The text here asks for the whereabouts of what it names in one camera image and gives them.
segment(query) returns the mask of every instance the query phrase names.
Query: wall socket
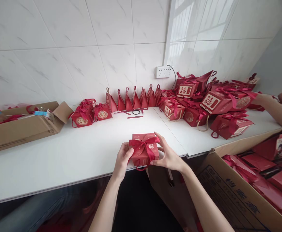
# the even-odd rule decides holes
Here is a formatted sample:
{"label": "wall socket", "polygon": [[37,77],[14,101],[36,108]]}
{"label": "wall socket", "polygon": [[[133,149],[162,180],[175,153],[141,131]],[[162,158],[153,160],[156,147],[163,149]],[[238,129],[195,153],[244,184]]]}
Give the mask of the wall socket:
{"label": "wall socket", "polygon": [[156,67],[156,78],[171,77],[171,74],[173,74],[173,71],[170,66]]}

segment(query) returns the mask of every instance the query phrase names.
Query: white tile wall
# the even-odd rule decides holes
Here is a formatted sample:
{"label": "white tile wall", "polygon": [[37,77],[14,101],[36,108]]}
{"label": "white tile wall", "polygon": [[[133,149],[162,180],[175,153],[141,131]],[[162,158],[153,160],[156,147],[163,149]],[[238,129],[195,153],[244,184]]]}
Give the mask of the white tile wall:
{"label": "white tile wall", "polygon": [[[282,0],[175,0],[168,64],[242,79],[282,25]],[[0,0],[0,109],[4,104],[105,101],[170,88],[163,64],[170,0]]]}

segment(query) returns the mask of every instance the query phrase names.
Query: circular gold emblem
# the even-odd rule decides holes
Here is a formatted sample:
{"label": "circular gold emblem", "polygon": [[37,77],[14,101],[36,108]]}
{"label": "circular gold emblem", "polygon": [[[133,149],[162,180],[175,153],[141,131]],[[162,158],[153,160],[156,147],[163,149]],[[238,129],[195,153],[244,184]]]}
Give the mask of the circular gold emblem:
{"label": "circular gold emblem", "polygon": [[83,117],[78,117],[76,119],[76,123],[81,125],[81,126],[85,126],[88,124],[88,120],[87,119],[84,119]]}
{"label": "circular gold emblem", "polygon": [[185,116],[188,122],[192,122],[194,120],[194,115],[191,112],[186,112]]}
{"label": "circular gold emblem", "polygon": [[101,119],[105,119],[108,117],[108,113],[106,111],[99,111],[98,117],[100,117]]}
{"label": "circular gold emblem", "polygon": [[239,99],[237,102],[236,109],[241,109],[243,107],[246,107],[250,103],[250,101],[251,101],[251,97],[249,96]]}

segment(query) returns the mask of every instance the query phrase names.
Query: red ribbon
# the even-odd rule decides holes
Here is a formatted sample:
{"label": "red ribbon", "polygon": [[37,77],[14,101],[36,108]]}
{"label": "red ribbon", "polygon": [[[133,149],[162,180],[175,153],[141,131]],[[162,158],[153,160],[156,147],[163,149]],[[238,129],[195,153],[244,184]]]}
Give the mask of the red ribbon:
{"label": "red ribbon", "polygon": [[182,101],[186,102],[186,104],[187,104],[188,106],[192,106],[192,105],[197,104],[196,102],[190,100],[189,98],[183,98]]}
{"label": "red ribbon", "polygon": [[80,107],[81,107],[81,108],[84,108],[85,105],[93,104],[93,103],[94,103],[94,102],[91,101],[91,100],[89,100],[89,99],[84,99],[84,100],[81,102]]}
{"label": "red ribbon", "polygon": [[225,162],[232,167],[233,170],[235,170],[246,182],[249,184],[252,184],[258,180],[258,177],[251,172],[245,170],[243,167],[238,166],[229,155],[225,155],[223,157]]}
{"label": "red ribbon", "polygon": [[82,118],[83,118],[84,120],[87,120],[87,116],[86,116],[86,115],[88,115],[88,116],[91,118],[91,120],[93,121],[92,116],[90,116],[89,114],[87,114],[87,113],[86,113],[86,109],[82,108],[81,106],[78,106],[78,107],[76,108],[76,110],[75,110],[74,112],[72,112],[72,113],[69,115],[68,118],[70,118],[74,113],[80,113],[80,115],[82,116]]}
{"label": "red ribbon", "polygon": [[234,89],[234,88],[228,88],[228,87],[223,87],[223,89],[225,91],[228,91],[228,92],[242,92],[242,93],[245,93],[246,95],[250,96],[251,98],[255,99],[256,97],[252,94],[252,91],[251,89],[248,89],[248,88],[242,88],[242,89]]}
{"label": "red ribbon", "polygon": [[235,113],[228,113],[226,115],[221,115],[221,117],[223,118],[230,119],[229,132],[231,134],[234,134],[235,131],[237,130],[237,120],[251,121],[249,119],[243,118],[247,116],[249,115],[242,112],[235,112]]}
{"label": "red ribbon", "polygon": [[251,77],[249,77],[249,81],[252,81],[252,80],[254,80],[255,79],[255,76],[257,75],[257,73],[253,73],[253,75],[251,76]]}
{"label": "red ribbon", "polygon": [[232,102],[232,107],[235,109],[237,107],[237,101],[234,95],[232,95],[230,92],[228,92],[226,89],[224,89],[223,87],[217,87],[215,89],[217,92],[220,92],[222,94],[224,94],[226,97],[231,99]]}
{"label": "red ribbon", "polygon": [[6,122],[10,122],[10,121],[15,121],[15,120],[17,120],[19,117],[22,117],[22,116],[23,116],[22,114],[15,114],[15,115],[12,115],[11,117],[7,118],[6,120],[0,122],[0,124],[6,123]]}
{"label": "red ribbon", "polygon": [[183,79],[183,80],[185,80],[185,79],[196,79],[196,78],[197,78],[197,77],[196,77],[195,75],[193,75],[193,74],[189,74],[189,75],[188,75],[188,78],[182,77],[179,72],[177,72],[176,74],[177,74],[178,78],[181,78],[181,79]]}
{"label": "red ribbon", "polygon": [[161,104],[163,101],[165,101],[165,100],[170,100],[172,103],[174,103],[174,102],[175,102],[175,99],[176,99],[176,97],[161,97],[161,99],[160,99],[158,105],[160,105],[160,104]]}
{"label": "red ribbon", "polygon": [[29,111],[29,108],[32,107],[32,105],[28,105],[26,106],[26,110],[29,114],[33,114],[35,111],[39,111],[39,109],[37,107],[34,108],[34,111]]}
{"label": "red ribbon", "polygon": [[201,92],[199,91],[198,93],[194,93],[194,94],[192,95],[192,97],[196,97],[196,96],[201,96]]}
{"label": "red ribbon", "polygon": [[198,81],[194,81],[194,80],[190,80],[190,79],[186,79],[181,84],[199,84],[199,82]]}
{"label": "red ribbon", "polygon": [[150,139],[145,140],[144,142],[139,141],[139,140],[129,140],[129,145],[130,146],[134,146],[134,153],[132,154],[132,156],[129,158],[128,163],[130,161],[130,159],[133,157],[133,155],[136,153],[136,151],[141,147],[144,146],[144,148],[146,149],[147,155],[150,158],[150,162],[152,160],[155,160],[155,155],[152,152],[152,150],[149,148],[148,144],[149,143],[158,143],[160,142],[160,139],[158,137],[152,137]]}
{"label": "red ribbon", "polygon": [[208,115],[207,111],[205,111],[203,108],[200,107],[200,103],[195,103],[194,102],[194,104],[190,105],[190,107],[192,109],[195,109],[195,110],[199,111],[199,118],[198,118],[199,121],[203,118],[203,116]]}
{"label": "red ribbon", "polygon": [[99,103],[99,105],[96,105],[96,108],[95,108],[95,118],[98,116],[98,113],[101,110],[103,110],[103,106],[101,103]]}
{"label": "red ribbon", "polygon": [[167,96],[174,96],[173,90],[162,90],[163,92],[166,92]]}
{"label": "red ribbon", "polygon": [[177,115],[177,106],[178,105],[181,105],[181,104],[178,103],[177,101],[173,102],[173,104],[169,105],[170,107],[174,107],[174,115]]}

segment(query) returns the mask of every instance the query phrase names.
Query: power cord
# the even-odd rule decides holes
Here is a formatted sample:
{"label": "power cord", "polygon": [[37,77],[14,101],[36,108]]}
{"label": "power cord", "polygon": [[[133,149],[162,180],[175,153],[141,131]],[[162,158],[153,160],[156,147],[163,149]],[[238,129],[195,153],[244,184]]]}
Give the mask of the power cord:
{"label": "power cord", "polygon": [[174,77],[175,77],[175,80],[174,80],[174,83],[173,83],[173,86],[174,86],[174,85],[175,85],[175,83],[176,83],[176,73],[175,73],[175,71],[174,71],[174,69],[173,69],[173,67],[172,67],[171,65],[168,65],[168,64],[167,64],[167,66],[171,67],[171,68],[172,68],[172,70],[173,70]]}

